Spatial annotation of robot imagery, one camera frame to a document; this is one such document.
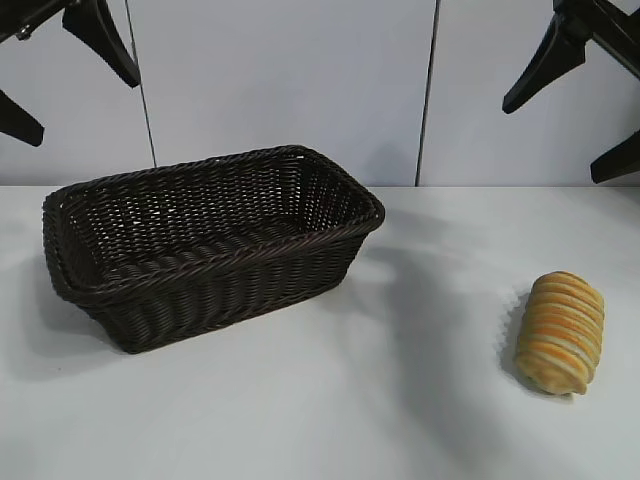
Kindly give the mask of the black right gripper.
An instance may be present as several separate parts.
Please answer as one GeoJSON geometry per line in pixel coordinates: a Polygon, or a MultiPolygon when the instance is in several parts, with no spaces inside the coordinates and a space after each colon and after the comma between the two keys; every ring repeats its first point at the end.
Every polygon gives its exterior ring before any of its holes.
{"type": "MultiPolygon", "coordinates": [[[[639,10],[626,14],[610,1],[599,0],[554,1],[553,9],[540,45],[503,98],[506,114],[584,64],[590,39],[639,78],[639,10]]],[[[602,183],[638,172],[639,150],[640,132],[636,131],[591,163],[591,180],[602,183]]]]}

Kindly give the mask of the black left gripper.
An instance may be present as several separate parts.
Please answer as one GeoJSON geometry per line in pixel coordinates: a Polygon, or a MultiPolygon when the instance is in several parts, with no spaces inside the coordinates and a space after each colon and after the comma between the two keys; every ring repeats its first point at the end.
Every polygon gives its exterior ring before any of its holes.
{"type": "MultiPolygon", "coordinates": [[[[40,25],[63,10],[65,30],[101,57],[129,87],[140,85],[139,68],[122,41],[105,0],[2,0],[1,40],[29,39],[40,25]]],[[[0,92],[0,121],[2,133],[34,147],[42,144],[44,127],[4,91],[0,92]]]]}

